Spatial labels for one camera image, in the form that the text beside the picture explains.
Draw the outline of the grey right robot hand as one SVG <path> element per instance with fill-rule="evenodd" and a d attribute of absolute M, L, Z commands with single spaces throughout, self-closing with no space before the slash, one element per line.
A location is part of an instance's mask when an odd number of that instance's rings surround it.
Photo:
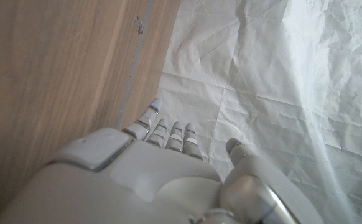
<path fill-rule="evenodd" d="M 133 124 L 103 128 L 56 152 L 0 223 L 321 223 L 311 201 L 238 139 L 221 180 L 192 124 L 158 119 L 155 99 Z"/>

